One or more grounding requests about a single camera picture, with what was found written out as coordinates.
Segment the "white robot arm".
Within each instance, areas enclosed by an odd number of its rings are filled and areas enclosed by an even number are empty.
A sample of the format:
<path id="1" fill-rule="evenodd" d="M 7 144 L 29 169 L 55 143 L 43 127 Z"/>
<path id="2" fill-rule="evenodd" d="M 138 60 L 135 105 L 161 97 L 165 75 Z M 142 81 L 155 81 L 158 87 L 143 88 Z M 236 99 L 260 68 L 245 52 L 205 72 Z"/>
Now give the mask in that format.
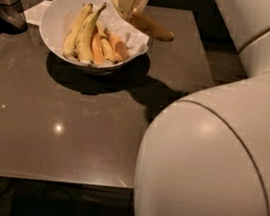
<path id="1" fill-rule="evenodd" d="M 270 216 L 270 0 L 215 0 L 247 79 L 175 101 L 150 124 L 135 216 Z"/>

